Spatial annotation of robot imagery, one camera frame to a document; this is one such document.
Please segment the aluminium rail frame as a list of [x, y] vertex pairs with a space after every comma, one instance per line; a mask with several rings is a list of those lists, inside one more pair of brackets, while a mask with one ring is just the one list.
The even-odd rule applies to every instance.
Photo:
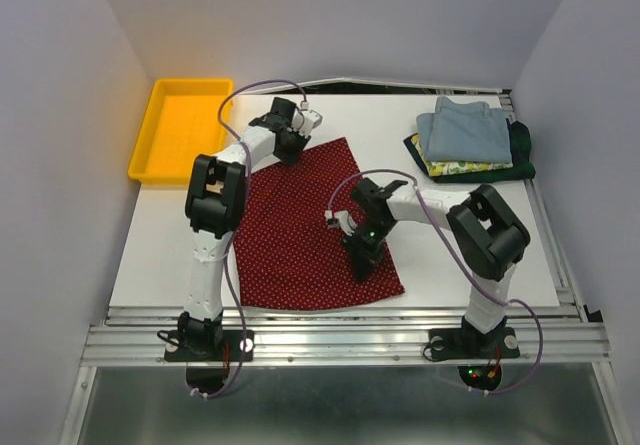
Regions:
[[[619, 408], [603, 323], [583, 308], [581, 292], [549, 222], [536, 180], [509, 182], [500, 191], [522, 214], [532, 233], [531, 254], [519, 269], [514, 292], [535, 305], [533, 314], [509, 310], [521, 342], [510, 374], [530, 363], [537, 372], [527, 385], [496, 400], [504, 417], [495, 421], [512, 443], [630, 444]], [[120, 443], [132, 442], [139, 424], [150, 442], [156, 412], [177, 406], [187, 441], [194, 442], [202, 401], [188, 396], [182, 381], [161, 385], [159, 397], [141, 386], [170, 369], [157, 331], [173, 323], [184, 290], [187, 261], [176, 249], [190, 236], [184, 223], [182, 187], [142, 186], [133, 212], [114, 291], [105, 318], [85, 341], [61, 442], [81, 444], [105, 422]], [[227, 310], [225, 322], [247, 322], [256, 334], [253, 367], [307, 371], [321, 367], [356, 373], [368, 367], [418, 367], [423, 378], [445, 390], [452, 381], [434, 372], [419, 348], [435, 327], [456, 325], [468, 294], [455, 266], [444, 265], [434, 282], [406, 284], [403, 297], [380, 304], [319, 312]]]

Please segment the light blue folded skirt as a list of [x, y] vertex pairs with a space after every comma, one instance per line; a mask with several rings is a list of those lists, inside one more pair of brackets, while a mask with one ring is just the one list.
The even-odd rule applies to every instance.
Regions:
[[460, 104], [439, 97], [433, 112], [416, 117], [416, 127], [427, 161], [512, 161], [507, 115], [486, 102]]

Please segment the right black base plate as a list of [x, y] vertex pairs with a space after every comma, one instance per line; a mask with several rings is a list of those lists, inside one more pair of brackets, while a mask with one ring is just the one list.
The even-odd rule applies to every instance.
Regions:
[[422, 347], [425, 360], [438, 363], [460, 361], [458, 374], [472, 390], [496, 392], [502, 380], [502, 361], [520, 357], [515, 330], [501, 327], [481, 334], [473, 328], [437, 328], [428, 332]]

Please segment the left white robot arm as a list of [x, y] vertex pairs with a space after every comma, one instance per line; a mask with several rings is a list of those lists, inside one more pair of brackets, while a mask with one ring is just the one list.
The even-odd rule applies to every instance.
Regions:
[[211, 156], [194, 160], [185, 215], [193, 232], [189, 293], [174, 330], [158, 332], [168, 362], [220, 360], [242, 350], [244, 340], [223, 332], [222, 281], [234, 233], [249, 195], [251, 173], [261, 160], [275, 157], [294, 165], [322, 116], [276, 97], [271, 108], [253, 119], [236, 141]]

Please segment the yellow plastic tray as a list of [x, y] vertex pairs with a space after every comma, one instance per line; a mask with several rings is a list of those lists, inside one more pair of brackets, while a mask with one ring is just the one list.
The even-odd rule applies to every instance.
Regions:
[[227, 78], [161, 78], [151, 91], [128, 166], [128, 178], [142, 185], [183, 187], [195, 158], [222, 150], [233, 91]]

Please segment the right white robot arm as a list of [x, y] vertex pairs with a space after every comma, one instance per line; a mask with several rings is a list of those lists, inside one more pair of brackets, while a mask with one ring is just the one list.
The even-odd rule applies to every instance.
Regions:
[[471, 283], [461, 346], [472, 355], [491, 349], [495, 330], [505, 320], [512, 276], [531, 242], [527, 228], [498, 191], [481, 185], [470, 192], [443, 192], [406, 180], [382, 187], [365, 178], [355, 185], [351, 199], [364, 215], [361, 223], [347, 211], [328, 210], [325, 220], [342, 230], [355, 279], [364, 282], [373, 274], [397, 223], [432, 226]]

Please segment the red polka dot skirt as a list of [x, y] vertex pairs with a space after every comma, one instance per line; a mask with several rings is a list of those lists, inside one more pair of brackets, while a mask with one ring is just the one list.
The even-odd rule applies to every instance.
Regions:
[[305, 150], [297, 164], [276, 162], [253, 173], [248, 205], [234, 239], [240, 299], [245, 307], [321, 311], [367, 305], [405, 289], [388, 250], [358, 283], [328, 205], [361, 217], [342, 181], [359, 167], [339, 138]]

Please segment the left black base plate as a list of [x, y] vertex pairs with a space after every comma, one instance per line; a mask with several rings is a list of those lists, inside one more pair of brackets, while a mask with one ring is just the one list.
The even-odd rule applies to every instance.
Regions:
[[163, 360], [185, 364], [185, 382], [191, 396], [205, 400], [221, 398], [239, 376], [242, 367], [253, 360], [253, 330], [224, 330], [218, 345], [189, 347], [177, 330], [156, 333], [165, 346]]

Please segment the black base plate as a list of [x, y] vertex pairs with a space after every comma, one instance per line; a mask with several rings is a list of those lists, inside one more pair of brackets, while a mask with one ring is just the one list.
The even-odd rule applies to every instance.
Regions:
[[481, 334], [473, 328], [437, 328], [428, 332], [422, 347], [425, 360], [438, 363], [460, 361], [458, 374], [472, 390], [496, 392], [502, 380], [502, 361], [520, 357], [515, 330], [501, 327]]
[[185, 382], [191, 396], [205, 400], [221, 398], [239, 376], [242, 367], [253, 360], [253, 330], [224, 330], [218, 345], [189, 347], [177, 330], [156, 333], [165, 346], [163, 360], [185, 364]]

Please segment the yellow floral folded skirt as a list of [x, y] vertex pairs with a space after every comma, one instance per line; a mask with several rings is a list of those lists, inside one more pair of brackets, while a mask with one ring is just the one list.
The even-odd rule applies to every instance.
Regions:
[[469, 161], [429, 161], [424, 156], [424, 152], [420, 145], [419, 135], [417, 133], [404, 139], [403, 144], [420, 170], [429, 177], [508, 170], [513, 167], [511, 162], [485, 163]]

